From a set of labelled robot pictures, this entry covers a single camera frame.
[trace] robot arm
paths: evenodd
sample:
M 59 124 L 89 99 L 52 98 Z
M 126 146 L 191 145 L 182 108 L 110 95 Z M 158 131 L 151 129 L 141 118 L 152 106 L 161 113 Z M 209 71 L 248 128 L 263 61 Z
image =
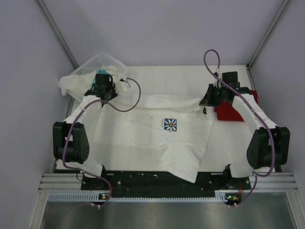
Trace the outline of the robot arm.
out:
M 233 108 L 239 112 L 248 125 L 253 137 L 247 149 L 246 155 L 239 161 L 227 165 L 224 174 L 229 177 L 247 177 L 255 169 L 269 167 L 271 164 L 271 143 L 265 127 L 257 120 L 256 112 L 267 124 L 274 139 L 275 165 L 283 165 L 287 162 L 290 132 L 286 127 L 279 127 L 271 121 L 256 103 L 251 90 L 247 87 L 240 87 L 237 72 L 223 73 L 223 81 L 232 86 L 248 101 L 253 110 L 245 102 L 236 96 L 225 86 L 210 84 L 208 91 L 199 103 L 202 106 L 220 106 L 221 102 L 229 102 Z
M 126 91 L 128 88 L 129 85 L 126 81 L 120 80 L 114 83 L 111 75 L 96 74 L 95 84 L 85 93 L 81 104 L 64 121 L 56 122 L 53 125 L 53 153 L 55 158 L 62 160 L 68 131 L 75 118 L 84 111 L 72 129 L 65 161 L 70 162 L 73 167 L 78 167 L 89 173 L 100 176 L 102 173 L 102 165 L 97 163 L 92 156 L 89 156 L 90 146 L 86 128 L 88 128 L 88 125 L 96 112 L 103 107 L 103 103 L 93 103 L 87 109 L 85 109 L 85 106 L 98 99 L 109 101 L 117 97 L 119 93 Z

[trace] plastic container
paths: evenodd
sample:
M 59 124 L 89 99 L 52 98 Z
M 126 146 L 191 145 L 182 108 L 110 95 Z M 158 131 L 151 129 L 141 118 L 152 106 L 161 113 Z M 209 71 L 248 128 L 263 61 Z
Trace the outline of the plastic container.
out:
M 86 73 L 90 73 L 95 69 L 101 69 L 102 66 L 113 65 L 117 68 L 117 70 L 122 74 L 123 77 L 126 77 L 128 72 L 128 67 L 123 64 L 121 61 L 115 59 L 114 57 L 106 54 L 104 52 L 100 52 L 93 56 L 91 59 L 82 64 L 78 69 L 71 73 L 71 75 L 82 75 Z

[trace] red cloth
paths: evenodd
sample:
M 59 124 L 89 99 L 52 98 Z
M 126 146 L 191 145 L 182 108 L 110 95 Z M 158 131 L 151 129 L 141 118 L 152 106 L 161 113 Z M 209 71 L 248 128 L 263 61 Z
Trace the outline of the red cloth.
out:
M 253 97 L 258 104 L 257 92 L 252 91 Z M 220 106 L 215 107 L 214 111 L 217 113 L 217 119 L 221 121 L 239 121 L 243 122 L 243 118 L 228 102 L 222 102 Z

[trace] flower logo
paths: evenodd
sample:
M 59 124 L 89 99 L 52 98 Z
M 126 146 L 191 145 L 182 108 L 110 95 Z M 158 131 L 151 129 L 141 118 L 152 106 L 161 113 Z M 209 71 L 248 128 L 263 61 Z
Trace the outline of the flower logo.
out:
M 177 119 L 165 118 L 164 120 L 164 130 L 177 131 Z

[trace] metal floor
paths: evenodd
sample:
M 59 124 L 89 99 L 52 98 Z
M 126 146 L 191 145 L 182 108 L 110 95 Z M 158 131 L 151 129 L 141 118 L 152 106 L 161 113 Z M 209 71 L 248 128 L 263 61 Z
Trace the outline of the metal floor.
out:
M 79 203 L 48 203 L 56 220 Z M 224 203 L 109 203 L 100 210 L 82 206 L 41 229 L 294 229 L 286 194 L 254 193 L 238 208 Z

